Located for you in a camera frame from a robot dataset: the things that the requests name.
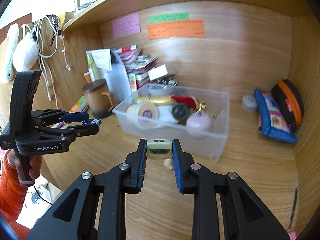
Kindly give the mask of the orange sleeve forearm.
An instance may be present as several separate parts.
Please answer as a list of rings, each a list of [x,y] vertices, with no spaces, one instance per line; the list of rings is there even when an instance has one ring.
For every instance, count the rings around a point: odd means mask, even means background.
[[[1,213],[5,220],[20,237],[26,239],[30,229],[18,224],[18,219],[22,207],[27,188],[20,185],[16,168],[9,165],[9,158],[15,157],[12,151],[7,151],[4,155],[1,171]]]

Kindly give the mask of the left hand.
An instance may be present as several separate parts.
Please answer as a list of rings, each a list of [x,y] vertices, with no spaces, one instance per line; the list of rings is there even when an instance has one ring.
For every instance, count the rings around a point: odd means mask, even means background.
[[[17,169],[20,165],[19,158],[14,154],[13,151],[7,152],[7,163],[10,167]],[[30,170],[29,175],[32,179],[37,179],[40,176],[42,165],[42,155],[35,155],[30,159]]]

